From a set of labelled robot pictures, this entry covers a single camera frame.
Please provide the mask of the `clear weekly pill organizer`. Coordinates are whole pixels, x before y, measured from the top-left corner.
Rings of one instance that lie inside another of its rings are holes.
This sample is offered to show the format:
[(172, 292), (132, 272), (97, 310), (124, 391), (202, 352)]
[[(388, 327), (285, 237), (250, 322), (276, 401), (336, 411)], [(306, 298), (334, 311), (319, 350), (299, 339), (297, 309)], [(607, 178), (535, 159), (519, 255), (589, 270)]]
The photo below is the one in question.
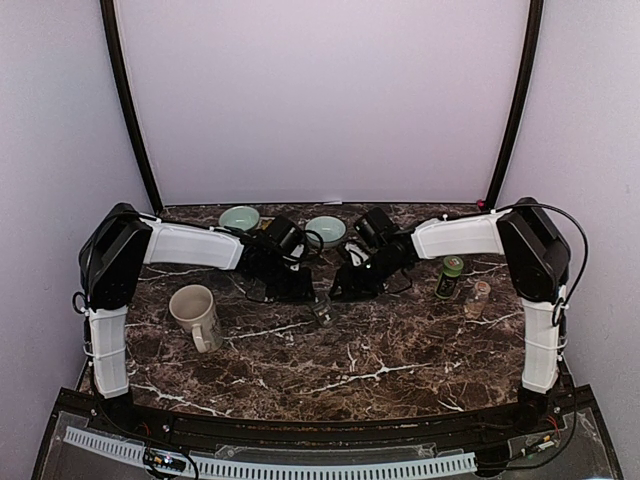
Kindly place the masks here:
[(336, 322), (336, 313), (328, 297), (317, 297), (311, 305), (311, 311), (318, 325), (323, 328), (331, 327)]

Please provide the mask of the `green lid pill bottle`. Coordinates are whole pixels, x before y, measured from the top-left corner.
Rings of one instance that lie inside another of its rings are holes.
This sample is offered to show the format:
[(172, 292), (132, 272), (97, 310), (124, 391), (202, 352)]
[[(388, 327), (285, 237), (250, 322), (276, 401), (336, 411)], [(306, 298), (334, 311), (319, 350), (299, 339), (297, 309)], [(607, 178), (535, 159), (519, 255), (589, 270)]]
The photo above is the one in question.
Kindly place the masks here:
[(449, 255), (443, 259), (435, 288), (437, 298), (449, 299), (453, 296), (463, 269), (464, 262), (459, 256)]

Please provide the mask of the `clear bottle yellow capsules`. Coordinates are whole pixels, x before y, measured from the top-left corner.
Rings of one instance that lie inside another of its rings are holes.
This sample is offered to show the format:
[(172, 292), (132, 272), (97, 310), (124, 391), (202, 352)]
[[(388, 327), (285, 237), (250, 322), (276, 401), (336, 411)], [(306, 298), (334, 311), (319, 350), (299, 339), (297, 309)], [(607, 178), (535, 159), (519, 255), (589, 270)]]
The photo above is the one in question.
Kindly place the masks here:
[(478, 320), (488, 303), (491, 286), (486, 281), (477, 281), (470, 289), (464, 302), (464, 315), (467, 320)]

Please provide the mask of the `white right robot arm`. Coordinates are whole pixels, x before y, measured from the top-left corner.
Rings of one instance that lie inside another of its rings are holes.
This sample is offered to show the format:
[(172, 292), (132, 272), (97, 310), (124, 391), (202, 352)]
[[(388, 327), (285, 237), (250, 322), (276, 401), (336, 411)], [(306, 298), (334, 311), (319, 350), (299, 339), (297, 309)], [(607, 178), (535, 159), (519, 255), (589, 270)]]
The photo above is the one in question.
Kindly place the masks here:
[(402, 225), (374, 207), (339, 252), (329, 296), (336, 303), (404, 300), (399, 326), (432, 332), (426, 350), (447, 367), (434, 384), (447, 413), (504, 400), (482, 429), (530, 434), (547, 425), (567, 386), (571, 269), (558, 210), (521, 202), (493, 212), (444, 213)]

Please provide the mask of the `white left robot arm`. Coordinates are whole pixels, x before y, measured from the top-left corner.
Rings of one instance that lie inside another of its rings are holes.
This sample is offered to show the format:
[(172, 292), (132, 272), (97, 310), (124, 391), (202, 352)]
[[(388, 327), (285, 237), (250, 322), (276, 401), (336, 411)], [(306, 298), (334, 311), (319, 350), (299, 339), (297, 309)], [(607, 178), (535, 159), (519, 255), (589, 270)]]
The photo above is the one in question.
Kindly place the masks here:
[(235, 272), (261, 285), (260, 303), (310, 304), (317, 298), (307, 233), (279, 215), (265, 226), (204, 226), (116, 204), (78, 254), (80, 287), (74, 310), (84, 319), (84, 353), (96, 410), (120, 436), (141, 427), (128, 369), (129, 314), (152, 282), (152, 269), (171, 273)]

